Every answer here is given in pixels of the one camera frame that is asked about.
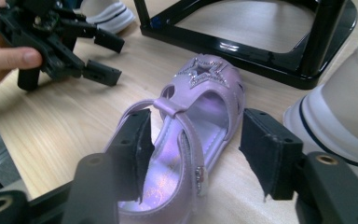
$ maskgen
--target white shoe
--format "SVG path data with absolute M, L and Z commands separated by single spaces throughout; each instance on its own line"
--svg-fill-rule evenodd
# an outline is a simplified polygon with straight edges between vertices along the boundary
M 324 85 L 289 107 L 283 124 L 303 140 L 305 154 L 334 153 L 358 176 L 358 50 Z
M 84 0 L 80 12 L 88 23 L 113 34 L 122 31 L 135 19 L 131 10 L 118 0 Z

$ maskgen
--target lavender shoe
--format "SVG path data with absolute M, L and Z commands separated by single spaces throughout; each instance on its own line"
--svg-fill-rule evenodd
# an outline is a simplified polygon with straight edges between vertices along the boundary
M 164 125 L 155 142 L 140 202 L 119 203 L 122 223 L 186 223 L 202 205 L 208 173 L 238 129 L 244 109 L 240 74 L 226 60 L 198 55 L 174 76 L 153 105 Z

